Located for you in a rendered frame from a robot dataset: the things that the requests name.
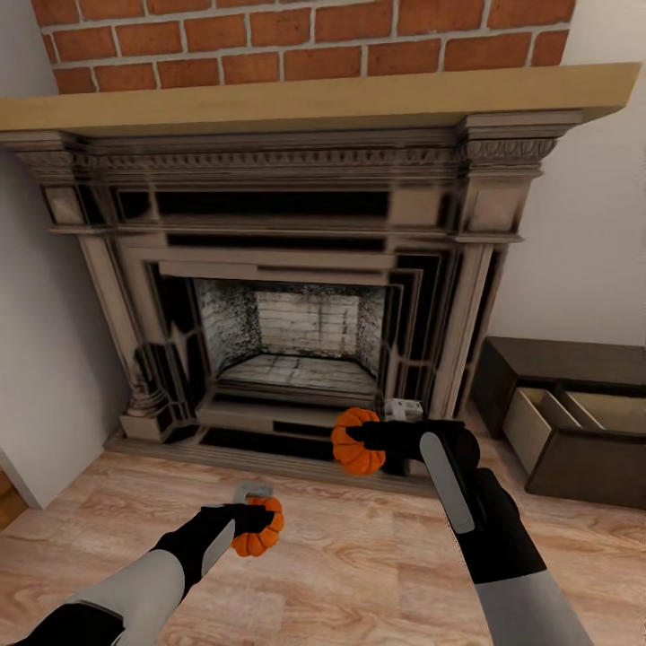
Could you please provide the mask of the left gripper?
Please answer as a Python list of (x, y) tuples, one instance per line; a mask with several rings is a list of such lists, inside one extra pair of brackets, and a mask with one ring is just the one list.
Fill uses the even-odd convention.
[(267, 511), (265, 505), (234, 505), (236, 511), (241, 515), (241, 527), (236, 537), (251, 532), (257, 534), (262, 532), (265, 527), (272, 524), (274, 520), (274, 511)]

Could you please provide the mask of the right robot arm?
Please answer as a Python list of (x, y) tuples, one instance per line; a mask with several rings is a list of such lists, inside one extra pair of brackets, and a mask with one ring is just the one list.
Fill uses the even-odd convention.
[(463, 419), (417, 421), (418, 401), (391, 397), (385, 421), (346, 428), (367, 450), (422, 461), (475, 583), (494, 646), (595, 646), (519, 519), (518, 505)]

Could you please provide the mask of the pumpkin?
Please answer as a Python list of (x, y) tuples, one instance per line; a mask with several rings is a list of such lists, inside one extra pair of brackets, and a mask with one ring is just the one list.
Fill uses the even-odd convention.
[(367, 450), (363, 441), (356, 441), (346, 433), (346, 428), (362, 426), (366, 421), (381, 423), (373, 410), (353, 407), (337, 418), (335, 429), (331, 433), (335, 459), (354, 476), (373, 475), (385, 463), (385, 450)]
[(235, 537), (231, 546), (233, 546), (241, 557), (260, 557), (268, 548), (275, 546), (279, 532), (284, 528), (284, 516), (282, 514), (282, 505), (275, 498), (257, 498), (246, 497), (249, 499), (249, 505), (265, 505), (267, 511), (274, 511), (275, 517), (271, 525), (265, 527), (262, 532), (253, 534), (245, 532), (244, 534)]

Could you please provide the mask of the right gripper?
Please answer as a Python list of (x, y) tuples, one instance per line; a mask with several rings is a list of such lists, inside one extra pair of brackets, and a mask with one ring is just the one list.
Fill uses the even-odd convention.
[(346, 428), (346, 433), (356, 441), (363, 441), (367, 450), (381, 450), (392, 455), (404, 457), (405, 453), (399, 446), (399, 435), (407, 422), (388, 421), (374, 423), (366, 421), (362, 426)]

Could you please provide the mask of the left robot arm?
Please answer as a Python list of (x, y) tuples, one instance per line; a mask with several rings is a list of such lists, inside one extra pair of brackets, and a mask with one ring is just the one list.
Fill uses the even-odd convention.
[(11, 646), (152, 646), (232, 540), (272, 524), (274, 511), (246, 497), (273, 495), (271, 484), (237, 483), (232, 504), (204, 505), (126, 568), (64, 600)]

